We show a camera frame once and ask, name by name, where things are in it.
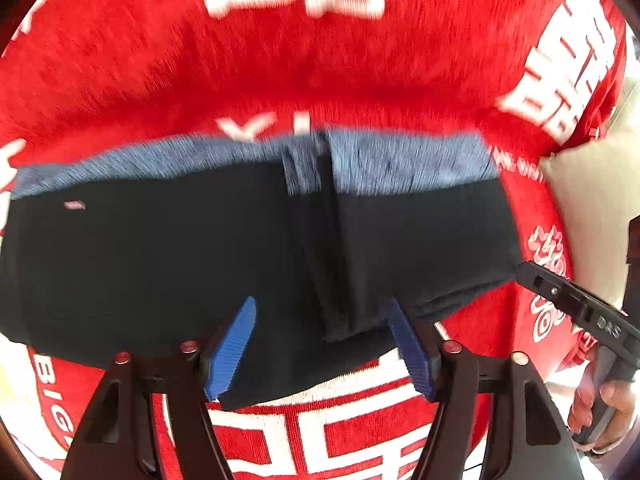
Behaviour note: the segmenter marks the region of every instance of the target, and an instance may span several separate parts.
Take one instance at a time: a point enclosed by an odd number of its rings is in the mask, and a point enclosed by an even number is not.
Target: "silver screw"
[[[131,354],[129,352],[118,352],[114,361],[117,365],[125,365],[131,361]]]
[[[184,341],[183,343],[180,343],[180,352],[182,352],[183,354],[193,354],[197,350],[198,350],[197,341],[189,340],[189,341]]]
[[[459,342],[450,339],[442,344],[442,349],[448,354],[459,354],[462,352],[462,345]]]
[[[529,356],[524,352],[514,352],[511,354],[511,360],[517,365],[524,366],[529,362]]]

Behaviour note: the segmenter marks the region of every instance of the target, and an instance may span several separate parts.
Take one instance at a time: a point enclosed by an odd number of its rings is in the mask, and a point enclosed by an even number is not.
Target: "red and white bedding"
[[[536,163],[605,134],[624,31],[610,0],[38,0],[0,59],[0,203],[12,168],[176,133],[251,142],[326,124],[478,130],[524,258],[571,278]],[[480,354],[524,351],[543,377],[579,360],[585,343],[513,283],[442,329]],[[55,478],[102,372],[1,345],[0,416]],[[488,407],[479,399],[475,443]],[[154,408],[174,480],[162,397]],[[395,351],[287,399],[235,413],[210,406],[241,479],[408,478],[434,411]]]

